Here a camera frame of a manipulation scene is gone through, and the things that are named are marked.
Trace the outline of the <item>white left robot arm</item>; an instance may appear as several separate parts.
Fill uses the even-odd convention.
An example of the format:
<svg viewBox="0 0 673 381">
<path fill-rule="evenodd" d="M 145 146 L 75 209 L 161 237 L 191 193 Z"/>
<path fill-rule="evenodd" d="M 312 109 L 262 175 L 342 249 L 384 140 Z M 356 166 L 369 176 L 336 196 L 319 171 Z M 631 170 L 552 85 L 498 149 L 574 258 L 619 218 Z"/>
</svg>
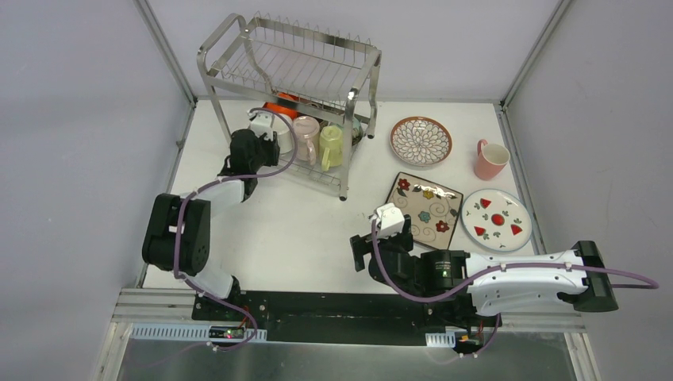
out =
<svg viewBox="0 0 673 381">
<path fill-rule="evenodd" d="M 214 181 L 184 196 L 156 196 L 141 249 L 146 264 L 189 281 L 199 293 L 213 295 L 211 309 L 223 321 L 240 315 L 242 300 L 231 292 L 235 278 L 210 263 L 211 219 L 250 198 L 258 170 L 276 166 L 280 155 L 276 133 L 250 129 L 235 131 L 229 148 Z"/>
</svg>

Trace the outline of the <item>pale yellow ceramic mug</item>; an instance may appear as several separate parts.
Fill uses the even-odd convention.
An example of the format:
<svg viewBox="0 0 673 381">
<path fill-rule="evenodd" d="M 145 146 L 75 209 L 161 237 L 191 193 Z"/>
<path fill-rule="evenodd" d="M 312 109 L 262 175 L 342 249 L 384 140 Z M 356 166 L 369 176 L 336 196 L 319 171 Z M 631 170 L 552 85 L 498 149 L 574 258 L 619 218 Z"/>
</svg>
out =
<svg viewBox="0 0 673 381">
<path fill-rule="evenodd" d="M 343 131 L 337 125 L 328 125 L 323 128 L 319 139 L 319 159 L 322 171 L 328 171 L 343 163 L 343 140 Z"/>
</svg>

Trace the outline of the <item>translucent pink glass mug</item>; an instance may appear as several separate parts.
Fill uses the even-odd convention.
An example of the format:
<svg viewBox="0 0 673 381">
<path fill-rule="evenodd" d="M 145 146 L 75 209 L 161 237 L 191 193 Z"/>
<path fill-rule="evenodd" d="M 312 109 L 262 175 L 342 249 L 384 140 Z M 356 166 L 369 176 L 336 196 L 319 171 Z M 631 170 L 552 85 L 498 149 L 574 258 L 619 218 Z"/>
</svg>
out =
<svg viewBox="0 0 673 381">
<path fill-rule="evenodd" d="M 311 116 L 299 116 L 293 120 L 293 129 L 298 138 L 295 151 L 297 158 L 314 166 L 319 149 L 320 125 Z"/>
</svg>

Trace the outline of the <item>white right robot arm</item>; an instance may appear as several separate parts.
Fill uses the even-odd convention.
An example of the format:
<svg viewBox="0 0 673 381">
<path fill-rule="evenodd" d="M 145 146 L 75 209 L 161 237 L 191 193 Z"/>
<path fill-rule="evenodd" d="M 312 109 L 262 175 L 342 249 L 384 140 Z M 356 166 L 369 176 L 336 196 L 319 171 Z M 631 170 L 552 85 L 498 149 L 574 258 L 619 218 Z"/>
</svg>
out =
<svg viewBox="0 0 673 381">
<path fill-rule="evenodd" d="M 403 298 L 423 304 L 451 303 L 454 321 L 470 325 L 533 303 L 567 303 L 583 313 L 617 310 L 617 299 L 593 241 L 542 256 L 502 256 L 439 249 L 410 255 L 410 218 L 389 236 L 349 240 L 357 271 L 384 283 Z"/>
</svg>

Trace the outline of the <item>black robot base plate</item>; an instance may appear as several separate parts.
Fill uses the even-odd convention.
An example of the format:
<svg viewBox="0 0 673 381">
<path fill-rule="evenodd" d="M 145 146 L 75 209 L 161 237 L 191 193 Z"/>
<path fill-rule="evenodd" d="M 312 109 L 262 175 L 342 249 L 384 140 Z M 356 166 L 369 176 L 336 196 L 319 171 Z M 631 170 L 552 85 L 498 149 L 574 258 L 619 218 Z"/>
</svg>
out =
<svg viewBox="0 0 673 381">
<path fill-rule="evenodd" d="M 467 296 L 420 304 L 397 294 L 242 291 L 230 303 L 245 308 L 276 342 L 424 346 L 428 333 L 501 324 L 477 315 Z"/>
</svg>

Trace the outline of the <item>pink ceramic mug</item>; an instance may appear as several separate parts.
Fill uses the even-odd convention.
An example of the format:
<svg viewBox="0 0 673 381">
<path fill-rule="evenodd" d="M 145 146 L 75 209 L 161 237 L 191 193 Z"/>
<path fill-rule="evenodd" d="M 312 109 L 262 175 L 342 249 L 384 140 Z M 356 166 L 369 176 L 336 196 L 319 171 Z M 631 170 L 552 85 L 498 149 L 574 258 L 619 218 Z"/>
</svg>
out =
<svg viewBox="0 0 673 381">
<path fill-rule="evenodd" d="M 510 161 L 510 150 L 500 144 L 479 140 L 476 146 L 475 175 L 482 180 L 492 180 Z"/>
</svg>

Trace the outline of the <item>small clear glass cup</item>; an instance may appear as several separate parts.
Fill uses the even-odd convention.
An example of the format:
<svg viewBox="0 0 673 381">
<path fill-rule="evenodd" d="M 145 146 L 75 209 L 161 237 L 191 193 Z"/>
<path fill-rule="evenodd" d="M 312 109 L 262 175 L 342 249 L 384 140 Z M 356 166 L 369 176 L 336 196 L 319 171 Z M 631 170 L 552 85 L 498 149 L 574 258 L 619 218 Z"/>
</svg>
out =
<svg viewBox="0 0 673 381">
<path fill-rule="evenodd" d="M 281 155 L 285 155 L 293 149 L 293 137 L 290 132 L 291 125 L 292 119 L 288 115 L 280 114 L 279 117 L 274 116 L 272 130 L 276 133 Z"/>
</svg>

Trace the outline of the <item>stainless steel dish rack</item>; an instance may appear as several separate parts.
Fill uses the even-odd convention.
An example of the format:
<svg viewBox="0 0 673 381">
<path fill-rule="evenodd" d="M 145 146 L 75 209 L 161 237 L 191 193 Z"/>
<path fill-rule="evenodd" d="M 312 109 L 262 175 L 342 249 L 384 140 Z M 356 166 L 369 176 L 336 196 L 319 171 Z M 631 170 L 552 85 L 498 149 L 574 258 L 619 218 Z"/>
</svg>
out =
<svg viewBox="0 0 673 381">
<path fill-rule="evenodd" d="M 382 53 L 370 41 L 288 19 L 231 13 L 202 43 L 197 67 L 227 141 L 217 92 L 270 102 L 344 127 L 356 117 L 373 138 Z"/>
</svg>

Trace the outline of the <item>square flower pattern plate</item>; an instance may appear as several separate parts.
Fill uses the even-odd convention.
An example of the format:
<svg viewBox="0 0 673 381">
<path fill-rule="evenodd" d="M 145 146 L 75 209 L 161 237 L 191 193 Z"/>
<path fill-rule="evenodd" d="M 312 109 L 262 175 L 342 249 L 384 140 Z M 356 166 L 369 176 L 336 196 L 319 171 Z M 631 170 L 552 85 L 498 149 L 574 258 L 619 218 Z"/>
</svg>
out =
<svg viewBox="0 0 673 381">
<path fill-rule="evenodd" d="M 449 248 L 459 220 L 462 193 L 400 172 L 392 183 L 386 201 L 410 216 L 410 231 L 415 243 L 433 249 Z"/>
</svg>

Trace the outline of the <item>mint green ceramic bowl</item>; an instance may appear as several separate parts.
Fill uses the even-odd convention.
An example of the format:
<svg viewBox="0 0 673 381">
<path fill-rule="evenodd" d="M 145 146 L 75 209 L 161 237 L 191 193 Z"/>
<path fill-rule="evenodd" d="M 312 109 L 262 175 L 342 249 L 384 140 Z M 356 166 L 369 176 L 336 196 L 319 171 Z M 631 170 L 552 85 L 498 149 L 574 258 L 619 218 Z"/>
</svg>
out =
<svg viewBox="0 0 673 381">
<path fill-rule="evenodd" d="M 352 121 L 352 146 L 357 145 L 363 138 L 363 128 L 359 119 L 356 117 Z"/>
</svg>

